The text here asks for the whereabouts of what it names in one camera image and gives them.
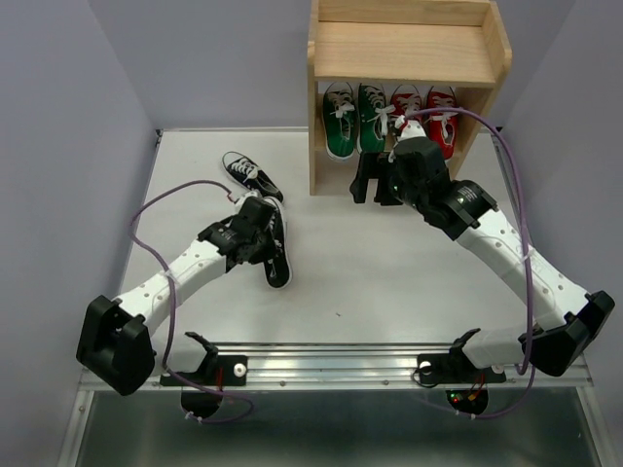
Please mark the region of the black sneaker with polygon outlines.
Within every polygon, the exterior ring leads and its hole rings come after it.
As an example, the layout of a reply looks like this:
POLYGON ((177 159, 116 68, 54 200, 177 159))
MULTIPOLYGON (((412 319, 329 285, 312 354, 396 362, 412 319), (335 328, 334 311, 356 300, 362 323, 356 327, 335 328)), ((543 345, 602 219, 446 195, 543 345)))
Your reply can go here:
POLYGON ((282 191, 267 172, 253 159, 236 151, 228 151, 222 157, 223 168, 228 177, 248 191, 256 191, 263 198, 284 201, 282 191))
POLYGON ((292 279, 292 269, 286 246, 287 222, 285 210, 277 198, 266 197, 263 198, 263 201, 266 201, 275 209, 275 214, 269 223, 269 230, 275 245, 275 254, 264 263, 265 276, 267 283, 271 287, 282 289, 292 279))

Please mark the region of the red sneaker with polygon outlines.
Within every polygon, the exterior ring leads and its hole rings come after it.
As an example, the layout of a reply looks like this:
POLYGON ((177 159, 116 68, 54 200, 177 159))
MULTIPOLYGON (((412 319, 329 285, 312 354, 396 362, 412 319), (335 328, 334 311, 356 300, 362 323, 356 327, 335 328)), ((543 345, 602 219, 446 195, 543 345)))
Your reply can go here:
POLYGON ((399 116, 404 116, 407 120, 418 120, 421 117, 416 113, 421 109, 421 95, 414 85, 401 85, 393 93, 390 104, 394 110, 390 113, 390 127, 393 131, 393 123, 399 116))
MULTIPOLYGON (((426 108, 440 107, 458 107, 456 95, 451 87, 434 86, 429 90, 426 108)), ((444 160, 450 160, 454 156, 458 135, 458 113, 433 112, 425 118, 425 121, 429 138, 440 146, 444 160)))

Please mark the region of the green sneaker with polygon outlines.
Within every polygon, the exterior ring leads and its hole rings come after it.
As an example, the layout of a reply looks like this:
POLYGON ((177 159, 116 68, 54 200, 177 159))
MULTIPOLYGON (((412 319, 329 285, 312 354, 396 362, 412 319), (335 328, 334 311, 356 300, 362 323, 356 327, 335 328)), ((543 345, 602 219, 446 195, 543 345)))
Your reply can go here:
POLYGON ((357 92, 360 153, 378 153, 385 148, 387 119, 390 110, 380 85, 360 84, 357 92))
POLYGON ((355 150, 356 109, 350 84, 332 83, 322 97, 322 122, 328 156, 342 162, 355 150))

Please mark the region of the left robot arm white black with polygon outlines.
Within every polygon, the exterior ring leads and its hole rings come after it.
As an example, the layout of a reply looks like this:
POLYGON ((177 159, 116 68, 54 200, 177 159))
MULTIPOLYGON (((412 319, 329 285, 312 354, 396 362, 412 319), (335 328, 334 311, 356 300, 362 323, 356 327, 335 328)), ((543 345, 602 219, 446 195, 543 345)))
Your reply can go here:
POLYGON ((76 358, 117 393, 128 396, 154 372, 151 337, 171 307, 232 268, 264 267, 268 284, 283 288, 292 273, 286 250, 282 203, 249 196, 237 213, 201 231, 170 265, 115 299, 102 295, 87 306, 76 358))

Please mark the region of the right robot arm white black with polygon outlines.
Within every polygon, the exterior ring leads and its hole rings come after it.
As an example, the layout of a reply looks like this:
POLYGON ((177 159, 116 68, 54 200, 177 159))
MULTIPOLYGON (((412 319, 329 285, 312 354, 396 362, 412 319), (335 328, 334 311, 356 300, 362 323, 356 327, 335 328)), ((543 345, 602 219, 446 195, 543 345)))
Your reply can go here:
POLYGON ((456 339, 435 374, 456 381, 481 370, 529 362, 551 377, 563 375, 596 338, 614 309, 605 291, 590 293, 524 245, 496 200, 470 180, 454 180, 439 146, 426 137, 398 142, 389 153, 364 153, 349 187, 353 200, 405 204, 425 222, 475 255, 528 306, 517 328, 476 328, 456 339))

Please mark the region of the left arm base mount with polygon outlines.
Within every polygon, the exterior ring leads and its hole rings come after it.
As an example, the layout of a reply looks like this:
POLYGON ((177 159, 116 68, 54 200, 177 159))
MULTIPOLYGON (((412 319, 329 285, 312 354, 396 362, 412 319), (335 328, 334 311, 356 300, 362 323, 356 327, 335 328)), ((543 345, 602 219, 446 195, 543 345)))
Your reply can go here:
POLYGON ((159 380, 163 387, 181 389, 180 407, 186 419, 198 424, 223 424, 252 414, 253 402, 226 387, 246 385, 248 358, 221 354, 218 347, 196 332, 184 336, 199 347, 174 353, 170 361, 182 365, 173 373, 165 371, 159 380))

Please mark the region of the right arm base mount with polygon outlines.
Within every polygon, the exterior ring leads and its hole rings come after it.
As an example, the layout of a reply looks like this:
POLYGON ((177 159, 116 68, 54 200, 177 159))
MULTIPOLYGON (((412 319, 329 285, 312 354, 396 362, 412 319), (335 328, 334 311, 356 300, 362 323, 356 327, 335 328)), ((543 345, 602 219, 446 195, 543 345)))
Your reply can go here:
POLYGON ((445 353, 419 356, 417 366, 411 372, 411 380, 419 387, 432 389, 439 384, 450 384, 446 398, 451 408, 459 414, 481 415, 489 404, 488 384, 502 384, 507 381, 504 370, 496 373, 492 367, 476 368, 463 354, 463 348, 474 337, 479 328, 473 329, 456 339, 445 353))

